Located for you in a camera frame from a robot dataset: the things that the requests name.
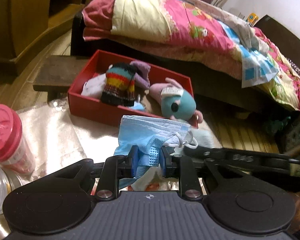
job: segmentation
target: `small box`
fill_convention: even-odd
[[[99,99],[81,95],[84,83],[92,77],[105,73],[111,64],[118,62],[130,63],[133,60],[135,59],[107,51],[97,50],[69,88],[68,101],[71,114],[111,126],[119,126],[123,115],[142,115],[163,118],[162,116],[132,110],[125,106],[111,106],[102,103]],[[149,65],[151,66],[149,72],[151,85],[154,83],[165,83],[166,77],[173,78],[193,96],[191,80],[189,77],[162,67],[152,64]],[[189,123],[194,127],[198,127],[198,122],[195,118],[189,120]]]
[[[248,18],[247,18],[247,22],[249,23],[249,25],[251,27],[253,27],[255,25],[255,23],[257,22],[257,20],[259,19],[258,15],[256,15],[255,13],[251,13]]]

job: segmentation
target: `logo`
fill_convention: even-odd
[[[148,194],[148,195],[146,195],[146,198],[150,200],[150,199],[154,198],[154,195]]]

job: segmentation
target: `mask ear loop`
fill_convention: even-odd
[[[188,133],[191,136],[190,142],[194,142],[194,145],[189,144],[189,141],[187,140],[182,140],[182,137],[180,136],[180,134],[178,132],[173,133],[173,135],[176,135],[179,139],[179,144],[174,144],[174,143],[164,143],[164,146],[169,146],[169,147],[178,147],[181,148],[183,145],[185,147],[188,147],[190,149],[196,149],[198,147],[198,142],[197,140],[193,137],[193,133],[191,130],[188,131]]]
[[[191,130],[188,131],[188,133],[190,134],[191,136],[191,139],[189,141],[185,140],[182,142],[182,144],[185,146],[185,147],[188,147],[190,149],[196,149],[198,147],[198,142],[197,140],[193,137],[193,133]]]

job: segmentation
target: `blue surgical mask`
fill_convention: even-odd
[[[190,125],[173,120],[144,117],[137,115],[124,115],[120,123],[118,135],[119,146],[114,155],[128,155],[131,147],[139,148],[139,162],[137,174],[134,179],[120,180],[119,188],[131,185],[140,178],[151,166],[159,165],[159,153],[162,146],[196,148],[197,141],[191,136]]]

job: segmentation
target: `white cloth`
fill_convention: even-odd
[[[81,95],[100,99],[105,85],[106,74],[104,73],[85,82]]]

